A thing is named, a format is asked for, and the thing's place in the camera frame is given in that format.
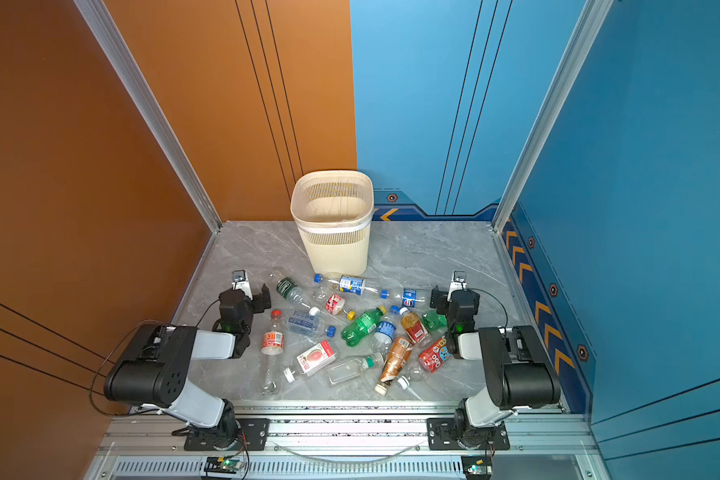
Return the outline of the clear bottle red cap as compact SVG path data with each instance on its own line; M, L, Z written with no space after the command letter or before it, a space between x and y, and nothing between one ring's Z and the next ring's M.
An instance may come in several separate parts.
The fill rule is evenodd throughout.
M270 313L269 325L261 342L262 360L262 393L275 394L281 381L278 379L281 356L285 348L285 335L282 326L282 312L278 309Z

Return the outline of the clear bottle dark green label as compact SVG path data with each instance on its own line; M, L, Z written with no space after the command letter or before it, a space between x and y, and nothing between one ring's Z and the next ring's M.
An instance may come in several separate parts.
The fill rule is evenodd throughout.
M320 315L320 308L312 293L298 284L293 277L273 271L268 279L274 284L276 292L294 307L304 310L312 317Z

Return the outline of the bottle red cartoon label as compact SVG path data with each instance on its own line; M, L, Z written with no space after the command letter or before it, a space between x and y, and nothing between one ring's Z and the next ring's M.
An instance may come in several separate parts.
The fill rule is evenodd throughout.
M402 370L397 378L397 384L403 390L407 390L413 383L424 380L430 374L435 373L450 358L451 352L447 339L445 336L441 336L425 347L416 359Z

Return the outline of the brown tea bottle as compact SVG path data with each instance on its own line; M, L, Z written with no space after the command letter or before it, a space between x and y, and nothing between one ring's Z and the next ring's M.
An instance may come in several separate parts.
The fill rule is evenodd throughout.
M379 395L386 395L392 382L407 364L413 351L413 343L403 336L396 337L389 350L381 375L374 387Z

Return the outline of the clear bottle pale blue label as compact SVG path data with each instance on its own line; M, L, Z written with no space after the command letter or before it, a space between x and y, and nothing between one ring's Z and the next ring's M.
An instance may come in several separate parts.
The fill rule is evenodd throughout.
M288 317L286 326L290 332L312 339L333 338L336 334L336 327L328 324L321 317L300 311L295 311Z

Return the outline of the bottle pink white label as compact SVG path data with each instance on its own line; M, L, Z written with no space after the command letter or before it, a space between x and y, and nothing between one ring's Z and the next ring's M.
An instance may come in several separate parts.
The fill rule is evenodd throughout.
M322 341L298 354L283 371L288 383L302 376L310 377L337 359L337 350L330 341Z

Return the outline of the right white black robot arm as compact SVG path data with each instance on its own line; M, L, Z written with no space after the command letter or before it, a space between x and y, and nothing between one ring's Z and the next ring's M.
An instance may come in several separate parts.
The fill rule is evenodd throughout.
M559 402L562 389L539 335L532 326L475 327L480 295L468 288L435 287L430 306L446 317L450 357L481 364L484 387L462 399L451 420L427 421L432 450L505 451L505 421L523 409Z

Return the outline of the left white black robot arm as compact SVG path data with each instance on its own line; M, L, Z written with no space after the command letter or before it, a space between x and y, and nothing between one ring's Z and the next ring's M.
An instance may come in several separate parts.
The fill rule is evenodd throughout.
M231 401L188 379L194 360L240 358L250 346L254 316L272 306L267 285L257 294L233 287L219 295L220 319L210 331L197 326L138 327L108 373L109 401L156 409L184 423L172 432L187 451L262 451L267 419L240 420Z

